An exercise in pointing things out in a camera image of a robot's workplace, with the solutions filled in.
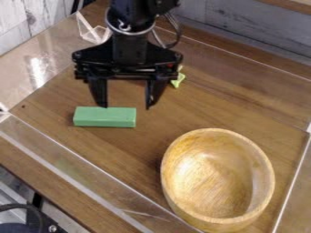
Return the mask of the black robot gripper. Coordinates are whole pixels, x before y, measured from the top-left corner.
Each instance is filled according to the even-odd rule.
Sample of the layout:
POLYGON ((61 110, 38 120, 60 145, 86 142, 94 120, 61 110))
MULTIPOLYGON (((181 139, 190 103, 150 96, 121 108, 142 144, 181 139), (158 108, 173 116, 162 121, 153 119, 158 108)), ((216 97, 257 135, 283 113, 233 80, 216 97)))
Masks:
POLYGON ((182 55, 156 46, 145 37, 112 36, 102 44, 72 53, 74 78, 88 81, 88 89, 100 107, 108 107, 106 79, 148 80, 145 108, 158 101, 168 81, 178 78, 182 55))

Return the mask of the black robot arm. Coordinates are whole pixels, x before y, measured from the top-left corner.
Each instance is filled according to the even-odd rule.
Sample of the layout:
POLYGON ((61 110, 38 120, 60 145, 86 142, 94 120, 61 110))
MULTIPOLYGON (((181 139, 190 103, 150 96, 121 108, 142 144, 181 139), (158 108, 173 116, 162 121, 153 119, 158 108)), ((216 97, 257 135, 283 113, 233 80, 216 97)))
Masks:
POLYGON ((153 106, 166 84, 178 76, 182 54, 173 51, 173 44, 150 43, 156 19, 173 19, 169 10, 178 0, 110 0, 105 11, 108 40, 72 53, 74 77, 88 83, 96 104, 108 106, 110 80, 142 80, 145 105, 153 106))

